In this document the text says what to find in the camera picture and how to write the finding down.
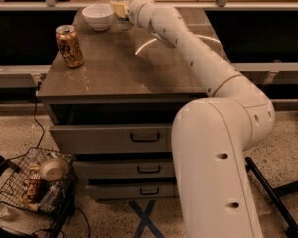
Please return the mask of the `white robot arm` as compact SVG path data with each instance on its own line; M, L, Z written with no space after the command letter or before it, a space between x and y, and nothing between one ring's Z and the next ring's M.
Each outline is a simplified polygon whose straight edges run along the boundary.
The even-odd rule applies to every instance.
M111 7L177 49L206 92L180 109L171 131L187 238L263 238L243 153L271 132L271 101L193 34L174 7L152 0L112 0Z

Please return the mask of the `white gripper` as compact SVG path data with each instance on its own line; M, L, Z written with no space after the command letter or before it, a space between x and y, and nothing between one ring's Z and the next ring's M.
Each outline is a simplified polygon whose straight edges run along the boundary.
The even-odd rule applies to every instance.
M112 11L120 18L127 18L137 27L148 28L152 19L156 4L152 0L126 1L112 0Z

